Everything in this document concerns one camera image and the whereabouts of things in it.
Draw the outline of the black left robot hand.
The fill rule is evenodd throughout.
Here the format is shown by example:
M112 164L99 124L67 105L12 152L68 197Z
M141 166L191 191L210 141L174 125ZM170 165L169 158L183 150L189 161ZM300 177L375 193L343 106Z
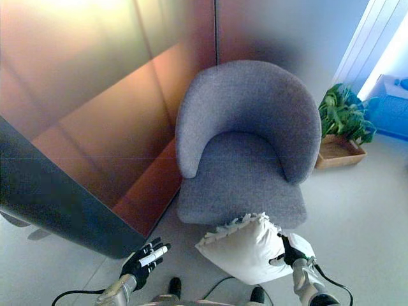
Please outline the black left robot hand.
M147 282L150 273L163 262L163 256L171 249L171 244L164 244L158 237L144 245L141 249L131 253L122 265L120 276L131 275L136 282L133 291L138 291Z

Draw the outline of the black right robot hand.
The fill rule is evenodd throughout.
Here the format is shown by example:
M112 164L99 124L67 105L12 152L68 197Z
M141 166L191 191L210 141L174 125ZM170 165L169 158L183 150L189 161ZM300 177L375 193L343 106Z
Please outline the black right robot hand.
M286 235L282 233L278 233L277 236L282 239L283 246L284 246L284 253L277 256L276 258L270 259L268 261L269 265L273 265L276 261L283 259L285 264L292 267L295 261L298 259L309 260L309 257L307 257L304 252L297 249L294 245L291 244L291 240L289 239L289 237L287 237Z

